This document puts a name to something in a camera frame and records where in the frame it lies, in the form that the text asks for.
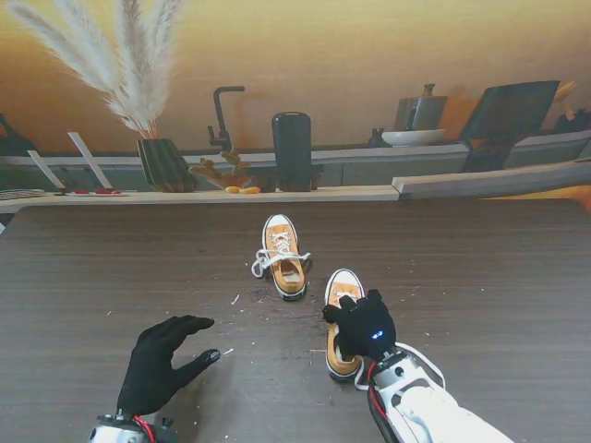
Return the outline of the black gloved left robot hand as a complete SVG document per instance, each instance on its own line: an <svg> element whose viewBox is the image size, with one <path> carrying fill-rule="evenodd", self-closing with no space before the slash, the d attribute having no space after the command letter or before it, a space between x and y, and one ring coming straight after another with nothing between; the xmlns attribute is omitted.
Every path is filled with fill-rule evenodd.
<svg viewBox="0 0 591 443"><path fill-rule="evenodd" d="M157 413L179 390L216 363L221 353L208 349L191 362L172 367L174 353L185 339L213 324L212 318L185 315L169 317L142 331L131 352L116 409L127 417Z"/></svg>

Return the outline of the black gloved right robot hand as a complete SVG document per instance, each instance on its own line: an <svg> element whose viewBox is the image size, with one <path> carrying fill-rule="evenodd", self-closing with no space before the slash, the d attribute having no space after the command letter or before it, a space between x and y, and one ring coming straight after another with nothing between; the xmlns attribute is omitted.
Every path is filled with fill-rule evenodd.
<svg viewBox="0 0 591 443"><path fill-rule="evenodd" d="M377 289L357 301L345 295L339 303L326 305L322 313L329 324L338 327L336 343L343 356L366 356L378 363L392 353L396 329Z"/></svg>

